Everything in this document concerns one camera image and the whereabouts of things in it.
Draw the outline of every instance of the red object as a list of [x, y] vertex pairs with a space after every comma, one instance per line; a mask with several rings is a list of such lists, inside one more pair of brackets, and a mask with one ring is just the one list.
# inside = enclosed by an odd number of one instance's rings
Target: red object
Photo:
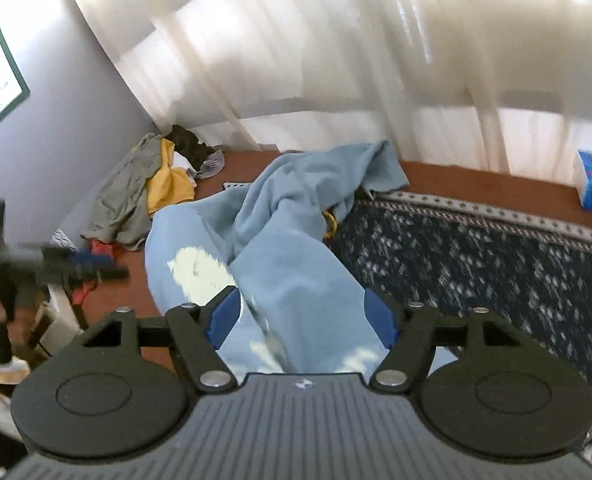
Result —
[[[115, 260], [116, 256], [118, 256], [122, 250], [122, 245], [120, 244], [103, 244], [98, 240], [92, 240], [91, 253], [94, 256], [109, 256], [112, 260]], [[74, 305], [82, 305], [87, 295], [96, 288], [97, 284], [98, 282], [96, 280], [89, 280], [88, 282], [83, 283], [79, 288], [73, 290], [71, 293], [71, 303]]]

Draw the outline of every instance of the gray wall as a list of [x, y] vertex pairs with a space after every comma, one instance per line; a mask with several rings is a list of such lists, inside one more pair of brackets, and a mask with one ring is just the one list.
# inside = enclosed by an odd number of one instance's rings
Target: gray wall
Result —
[[30, 96], [0, 123], [7, 240], [48, 240], [155, 126], [74, 0], [0, 0], [0, 27]]

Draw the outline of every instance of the sheer curtain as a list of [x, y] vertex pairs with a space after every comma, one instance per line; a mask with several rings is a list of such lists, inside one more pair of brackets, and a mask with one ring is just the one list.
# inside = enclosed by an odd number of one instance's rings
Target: sheer curtain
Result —
[[145, 110], [234, 149], [389, 139], [569, 183], [592, 0], [76, 0]]

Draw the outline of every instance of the carpet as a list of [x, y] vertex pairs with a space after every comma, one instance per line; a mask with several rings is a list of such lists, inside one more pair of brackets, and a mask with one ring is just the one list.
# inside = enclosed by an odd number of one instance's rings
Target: carpet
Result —
[[[328, 246], [362, 286], [401, 304], [496, 311], [592, 384], [592, 229], [394, 192], [357, 201]], [[592, 462], [592, 430], [587, 444]]]

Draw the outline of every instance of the light blue cloth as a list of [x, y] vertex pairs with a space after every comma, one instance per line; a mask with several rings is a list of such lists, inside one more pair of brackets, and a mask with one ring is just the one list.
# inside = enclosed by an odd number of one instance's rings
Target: light blue cloth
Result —
[[372, 373], [387, 351], [365, 318], [364, 289], [321, 242], [321, 211], [345, 219], [359, 187], [409, 182], [388, 142], [281, 155], [249, 187], [158, 211], [145, 246], [148, 285], [161, 313], [196, 301], [211, 259], [226, 266], [246, 308], [219, 353], [245, 372]]

